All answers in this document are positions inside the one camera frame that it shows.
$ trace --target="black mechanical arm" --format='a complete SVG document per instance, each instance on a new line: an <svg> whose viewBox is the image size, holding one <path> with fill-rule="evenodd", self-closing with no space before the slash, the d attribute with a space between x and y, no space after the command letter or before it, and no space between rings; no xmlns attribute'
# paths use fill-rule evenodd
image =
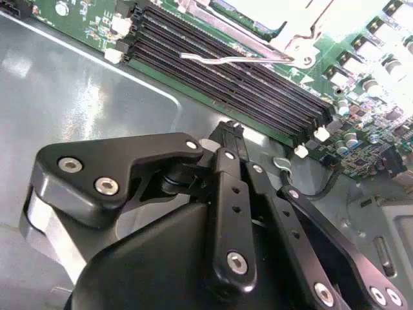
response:
<svg viewBox="0 0 413 310"><path fill-rule="evenodd" d="M121 213L189 202L119 240ZM75 283L66 308L388 309L407 302L297 189L249 161L242 127L49 145L21 217Z"/></svg>

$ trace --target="black memory slot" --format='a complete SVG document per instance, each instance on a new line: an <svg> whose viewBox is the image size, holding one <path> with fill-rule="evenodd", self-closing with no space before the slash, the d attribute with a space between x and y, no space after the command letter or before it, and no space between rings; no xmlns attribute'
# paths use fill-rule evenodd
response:
<svg viewBox="0 0 413 310"><path fill-rule="evenodd" d="M164 62L162 59L157 59L157 57L153 54L148 54L141 50L136 54L136 59L142 63L150 65L151 67L155 67L158 71L163 72L170 77L178 78L179 80L184 81L186 84L202 92L208 97L215 98L219 103L230 105L237 112L245 114L245 110L248 108L242 102L228 97L225 93L218 92L212 88L200 87L200 85L202 85L201 80L188 76L186 72L180 73L179 69L177 70L175 67L170 66L169 63ZM265 124L271 129L274 129L282 134L286 134L287 136L300 136L300 132L293 131L288 127L279 125L277 122L274 122L272 118L262 114L260 111L257 112L255 110L248 110L248 113L250 113L252 118L256 119L260 123Z"/></svg>
<svg viewBox="0 0 413 310"><path fill-rule="evenodd" d="M161 50L157 49L156 46L153 45L153 42L151 44L148 41L141 41L137 51L138 50L145 51L146 53L151 53L152 55L156 55L158 58L160 55L162 55L161 59L167 62L170 66L176 68L177 70L185 72L186 74L191 76L192 79L198 79L200 83L206 83L208 84L208 86L222 92L223 94L226 94L225 98L223 99L228 102L233 102L233 100L236 99L244 106L252 108L250 100L256 100L256 98L250 96L250 94L247 93L243 94L243 96L240 96L236 90L228 88L228 84L222 83L222 81L217 81L216 74L209 73L208 70L205 70L202 67L196 68L198 65L195 63L192 63L189 67L184 67L181 63L179 63L179 58L174 57L173 54L168 54L168 50L165 48ZM297 132L303 130L303 128L299 124L294 125L294 123L297 123L297 121L293 121L292 119L291 121L288 121L288 118L286 117L284 111L276 107L266 106L258 101L256 102L256 105L258 106L258 108L255 108L257 111L265 113L269 118L272 118L273 121L280 122L284 126L289 127L290 129Z"/></svg>
<svg viewBox="0 0 413 310"><path fill-rule="evenodd" d="M137 18L136 43L126 55L182 81L219 105L245 114L289 138L312 138L332 121L334 108L263 65L228 63L208 66L181 59L187 52L205 58L243 56L220 40L156 5Z"/></svg>
<svg viewBox="0 0 413 310"><path fill-rule="evenodd" d="M167 44L165 44L165 41L156 42L156 41L153 41L153 36L154 36L153 33L150 33L150 34L147 34L146 32L143 33L141 40L144 40L144 41L142 41L141 44L145 42L145 44L150 45L151 48L158 50L159 53L164 54L165 57L169 57L170 58L169 61L178 61L180 62L181 65L186 65L185 71L194 70L197 72L198 76L202 76L206 71L211 70L212 73L214 74L212 78L214 79L215 82L218 82L220 85L225 85L225 83L229 85L229 83L232 83L231 86L228 88L228 92L230 92L230 94L233 94L233 96L237 94L238 98L241 101L243 101L244 99L243 97L245 97L249 100L250 104L254 103L255 105L259 106L261 110L269 110L273 113L283 116L281 119L282 120L285 119L285 121L287 121L286 123L284 122L285 125L290 126L290 125L295 124L297 126L300 126L301 128L303 124L306 124L307 126L311 126L311 122L305 119L304 118L305 116L299 117L299 114L296 111L290 110L289 107L279 108L276 105L276 102L274 102L273 105L263 105L258 99L261 98L262 100L265 100L265 101L272 101L272 99L265 98L260 92L256 92L252 88L247 89L247 88L243 88L242 86L240 87L236 83L237 79L234 76L227 77L230 80L229 81L221 76L221 75L224 75L225 72L218 72L219 74L216 74L215 72L217 72L216 70L219 70L220 66L205 66L205 65L193 62L193 61L186 62L186 60L184 59L180 60L179 52L177 52L176 50L171 51L171 53L175 53L175 54L168 53L168 49L176 48L176 45L174 43L167 42Z"/></svg>
<svg viewBox="0 0 413 310"><path fill-rule="evenodd" d="M199 43L202 43L204 45L204 47L206 47L208 50L212 50L213 53L211 52L206 52L203 49L200 49L198 47L196 47L195 49L190 48L189 46L186 46L186 48L182 48L181 52L192 52L194 54L198 54L200 56L203 57L217 57L217 55L219 55L220 57L225 57L225 56L234 56L234 54L237 54L237 56L242 56L242 54L240 53L234 53L233 50L227 48L227 46L225 46L222 43L219 42L214 42L214 44L210 44L207 40L207 35L205 35L204 33L198 31L195 32L194 30L189 31L186 29L186 25L183 23L178 23L177 21L174 21L174 19L169 19L167 21L163 21L159 19L159 16L156 16L156 14L154 12L145 12L145 17L149 17L150 19L157 21L159 24L165 24L166 28L162 28L159 27L157 30L158 32L162 32L162 33L167 33L169 32L171 34L171 31L173 30L175 33L179 33L179 34L183 34L185 37L185 41L186 42L181 42L185 45L188 45L189 41L195 41ZM151 23L150 20L146 19L145 20L145 25ZM179 36L176 36L174 38L175 40L179 40ZM251 72L253 73L253 70L251 70L253 67L250 67L248 64L237 64L239 67L242 68L242 70L247 70L247 72ZM274 78L277 77L277 74L272 73L272 80L268 81L266 80L266 82L268 84L274 84L276 83L276 81L274 81ZM259 86L260 88L262 86L266 86L265 84L263 84L262 82L260 83L261 85ZM293 107L298 109L298 112L301 113L308 113L308 112L313 112L316 113L317 116L309 116L309 118L319 118L322 115L322 110L319 108L314 108L314 105L311 104L311 101L307 98L307 97L302 97L302 96L296 96L296 94L294 94L294 92L291 89L288 90L284 90L283 87L273 87L272 88L272 93L274 94L279 94L280 96L278 96L278 98L276 98L277 101L282 100L281 98L284 98L284 100L286 100L287 102L285 103L286 107ZM294 101L295 103L300 103L301 105L303 105L304 107L300 107L300 105L296 104L296 105L291 105L291 101Z"/></svg>

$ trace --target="green circuit board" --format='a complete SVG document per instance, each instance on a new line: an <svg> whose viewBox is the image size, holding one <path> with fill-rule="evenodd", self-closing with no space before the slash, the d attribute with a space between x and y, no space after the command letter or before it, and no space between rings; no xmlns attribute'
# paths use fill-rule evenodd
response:
<svg viewBox="0 0 413 310"><path fill-rule="evenodd" d="M112 18L115 14L115 0L33 0L33 2L32 15L43 23L102 52L107 48L115 47L117 36L110 31ZM55 9L57 2L64 3L64 6L68 8L67 15L57 14ZM175 0L153 0L153 2L178 18L204 30L234 50L248 56L260 56L196 17L181 13ZM322 160L326 155L331 155L341 160L345 167L345 174L353 178L364 178L372 174L372 165L380 159L381 152L391 145L396 144L397 148L403 149L405 152L412 151L410 141L413 142L413 109L409 110L408 106L413 106L413 103L409 94L408 79L405 78L397 83L392 81L390 75L386 76L387 72L384 71L383 63L390 58L398 58L402 60L405 68L412 67L406 63L408 60L413 63L413 56L407 51L406 44L412 40L413 26L412 29L409 29L408 25L396 21L386 11L392 3L400 5L401 1L364 0L363 5L357 5L359 1L343 0L343 2L344 5L353 6L354 14L351 17L341 17L336 21L336 25L329 24L331 31L329 28L314 45L317 54L313 67L304 70L285 65L266 64L265 66L275 74L279 74L309 93L334 105L337 110L339 102L345 99L348 104L348 113L337 115L340 125L330 129L331 137L323 143L310 140L306 147L313 158ZM222 1L213 0L211 5L219 10L220 14L226 14L228 18L263 39L269 40L271 37L277 36L285 25L283 21L280 21L278 29L266 29L236 12L233 8L223 6ZM403 6L410 7L408 3L403 3ZM396 32L398 38L392 38L391 44L376 38L369 30L371 22L377 18L384 21ZM358 57L355 42L360 36L367 38L379 49L379 59L375 62ZM361 72L349 72L342 68L343 58L341 56L345 53L353 55L361 61L363 65ZM231 118L287 145L292 145L288 138L274 130L258 124L240 113L216 105L214 100L142 63L132 60L129 65L220 110ZM332 82L331 76L335 72L340 72L348 78L344 85L338 86ZM369 96L362 87L364 82L372 76L381 85L384 85L381 88L382 96L380 98ZM338 154L336 143L344 140L344 136L348 133L356 133L358 142L348 147L345 154Z"/></svg>

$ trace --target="screw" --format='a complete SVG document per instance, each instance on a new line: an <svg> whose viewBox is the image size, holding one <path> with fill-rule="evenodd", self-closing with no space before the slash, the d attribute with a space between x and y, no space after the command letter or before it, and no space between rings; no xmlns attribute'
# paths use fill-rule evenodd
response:
<svg viewBox="0 0 413 310"><path fill-rule="evenodd" d="M327 306L332 307L334 305L334 297L327 287L322 283L314 284L314 290L318 298Z"/></svg>
<svg viewBox="0 0 413 310"><path fill-rule="evenodd" d="M113 196L119 190L119 185L115 180L105 177L96 180L95 189L101 194Z"/></svg>
<svg viewBox="0 0 413 310"><path fill-rule="evenodd" d="M80 161L72 157L64 157L57 163L59 168L68 173L76 173L82 170L83 166Z"/></svg>
<svg viewBox="0 0 413 310"><path fill-rule="evenodd" d="M248 271L247 261L239 253L229 252L227 255L227 263L236 274L246 274Z"/></svg>
<svg viewBox="0 0 413 310"><path fill-rule="evenodd" d="M401 301L399 295L397 295L395 291L393 291L392 289L386 289L386 292L396 305L398 305L399 307L403 305L403 302Z"/></svg>
<svg viewBox="0 0 413 310"><path fill-rule="evenodd" d="M234 160L234 159L235 159L235 156L232 155L232 154L229 153L229 152L225 152L225 156L228 157L230 160Z"/></svg>
<svg viewBox="0 0 413 310"><path fill-rule="evenodd" d="M381 305L387 305L386 298L381 294L381 291L376 289L375 287L370 288L370 292L372 292L373 297L376 299L376 301L381 304Z"/></svg>
<svg viewBox="0 0 413 310"><path fill-rule="evenodd" d="M186 145L190 148L190 149L193 149L193 150L196 150L198 147L196 146L196 144L194 143L194 142L192 142L192 141L187 141L186 142Z"/></svg>
<svg viewBox="0 0 413 310"><path fill-rule="evenodd" d="M253 165L252 168L254 168L258 173L263 173L263 169L259 165Z"/></svg>
<svg viewBox="0 0 413 310"><path fill-rule="evenodd" d="M298 193L294 190L294 189L290 189L288 191L290 193L291 196L293 196L295 199L298 199Z"/></svg>

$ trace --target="black cable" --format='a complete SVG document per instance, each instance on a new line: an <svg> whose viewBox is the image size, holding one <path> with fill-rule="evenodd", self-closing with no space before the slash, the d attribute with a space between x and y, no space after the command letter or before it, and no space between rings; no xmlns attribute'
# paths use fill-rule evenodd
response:
<svg viewBox="0 0 413 310"><path fill-rule="evenodd" d="M324 198L325 196L327 196L327 194L332 190L332 188L335 186L335 184L337 183L338 177L340 176L340 174L343 172L343 167L341 166L341 164L337 164L336 166L334 166L334 170L333 173L331 174L331 176L329 177L327 183L325 184L324 188L321 189L320 191L316 192L313 195L307 195L304 194L303 195L310 201L314 202L316 200L320 200L322 198ZM288 175L288 171L286 170L282 170L281 173L279 174L279 178L281 180L281 184L282 186L289 186L291 185L289 179L288 179L289 175Z"/></svg>

